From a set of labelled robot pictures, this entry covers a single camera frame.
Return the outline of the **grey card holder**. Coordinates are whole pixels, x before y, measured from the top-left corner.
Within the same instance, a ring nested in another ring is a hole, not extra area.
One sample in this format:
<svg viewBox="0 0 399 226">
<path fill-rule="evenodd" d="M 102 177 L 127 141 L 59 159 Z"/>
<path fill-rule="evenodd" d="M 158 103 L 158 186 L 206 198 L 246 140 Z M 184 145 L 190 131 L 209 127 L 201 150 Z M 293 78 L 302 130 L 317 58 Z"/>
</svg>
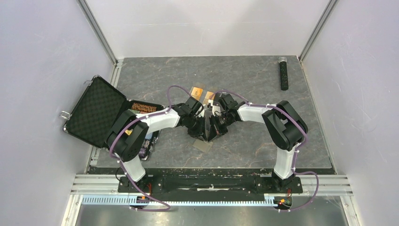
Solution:
<svg viewBox="0 0 399 226">
<path fill-rule="evenodd" d="M 202 151 L 203 153 L 208 153 L 210 151 L 210 149 L 213 146 L 213 142 L 207 142 L 207 141 L 202 141 L 202 140 L 198 140 L 196 139 L 194 141 L 194 143 L 192 144 L 192 146 L 200 151 Z"/>
</svg>

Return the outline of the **orange credit cards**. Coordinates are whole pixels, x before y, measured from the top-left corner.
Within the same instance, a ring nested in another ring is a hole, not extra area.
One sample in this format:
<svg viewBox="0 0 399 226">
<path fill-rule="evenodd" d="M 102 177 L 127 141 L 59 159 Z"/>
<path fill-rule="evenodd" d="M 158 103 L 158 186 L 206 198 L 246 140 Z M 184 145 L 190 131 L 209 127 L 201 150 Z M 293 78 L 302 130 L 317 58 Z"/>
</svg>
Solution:
<svg viewBox="0 0 399 226">
<path fill-rule="evenodd" d="M 201 102 L 203 105 L 208 105 L 209 101 L 213 101 L 215 98 L 214 92 L 199 87 L 192 87 L 190 94 L 194 99 Z"/>
</svg>

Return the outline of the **black glitter microphone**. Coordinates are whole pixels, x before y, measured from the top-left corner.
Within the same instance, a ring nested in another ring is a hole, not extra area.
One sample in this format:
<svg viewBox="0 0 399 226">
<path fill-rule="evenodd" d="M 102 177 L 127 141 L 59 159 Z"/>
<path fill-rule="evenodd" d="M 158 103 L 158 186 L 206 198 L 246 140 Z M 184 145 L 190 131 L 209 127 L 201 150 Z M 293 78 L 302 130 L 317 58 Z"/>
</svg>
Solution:
<svg viewBox="0 0 399 226">
<path fill-rule="evenodd" d="M 279 78 L 280 78 L 280 89 L 285 91 L 288 90 L 288 73 L 287 73 L 287 58 L 282 56 L 278 59 L 279 63 Z"/>
</svg>

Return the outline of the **clear plastic card box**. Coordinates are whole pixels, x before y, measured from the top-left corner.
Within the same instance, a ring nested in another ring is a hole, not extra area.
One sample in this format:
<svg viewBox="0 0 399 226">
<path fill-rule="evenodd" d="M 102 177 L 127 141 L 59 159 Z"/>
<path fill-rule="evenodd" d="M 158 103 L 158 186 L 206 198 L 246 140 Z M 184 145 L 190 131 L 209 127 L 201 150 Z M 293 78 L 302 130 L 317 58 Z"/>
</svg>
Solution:
<svg viewBox="0 0 399 226">
<path fill-rule="evenodd" d="M 194 86 L 189 90 L 190 95 L 208 108 L 209 101 L 213 101 L 217 95 L 226 94 L 226 89 L 219 87 Z"/>
</svg>

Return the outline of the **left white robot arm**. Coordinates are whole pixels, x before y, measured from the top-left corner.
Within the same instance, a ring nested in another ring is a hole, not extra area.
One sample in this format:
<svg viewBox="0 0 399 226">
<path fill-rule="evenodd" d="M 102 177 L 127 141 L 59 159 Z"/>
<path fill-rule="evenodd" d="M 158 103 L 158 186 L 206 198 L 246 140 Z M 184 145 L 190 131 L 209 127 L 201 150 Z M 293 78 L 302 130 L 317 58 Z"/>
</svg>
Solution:
<svg viewBox="0 0 399 226">
<path fill-rule="evenodd" d="M 164 110 L 146 114 L 124 111 L 112 125 L 105 137 L 110 156 L 116 158 L 130 179 L 130 186 L 137 192 L 148 186 L 145 169 L 139 152 L 145 137 L 153 132 L 175 127 L 186 127 L 195 132 L 201 131 L 204 118 L 200 112 L 204 105 L 193 97 L 186 102 L 171 105 Z"/>
</svg>

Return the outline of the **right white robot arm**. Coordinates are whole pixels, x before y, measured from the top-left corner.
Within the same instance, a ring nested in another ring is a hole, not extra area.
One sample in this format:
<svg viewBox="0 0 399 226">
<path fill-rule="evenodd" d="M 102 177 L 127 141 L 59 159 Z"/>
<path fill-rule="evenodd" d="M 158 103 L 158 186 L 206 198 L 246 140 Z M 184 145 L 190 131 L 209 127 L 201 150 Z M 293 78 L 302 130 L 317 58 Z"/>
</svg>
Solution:
<svg viewBox="0 0 399 226">
<path fill-rule="evenodd" d="M 260 105 L 244 99 L 239 103 L 231 94 L 216 93 L 208 100 L 202 116 L 205 117 L 208 141 L 226 134 L 228 126 L 235 122 L 263 123 L 277 146 L 276 163 L 271 174 L 272 187 L 277 192 L 290 187 L 296 174 L 299 148 L 308 139 L 308 127 L 288 101 Z"/>
</svg>

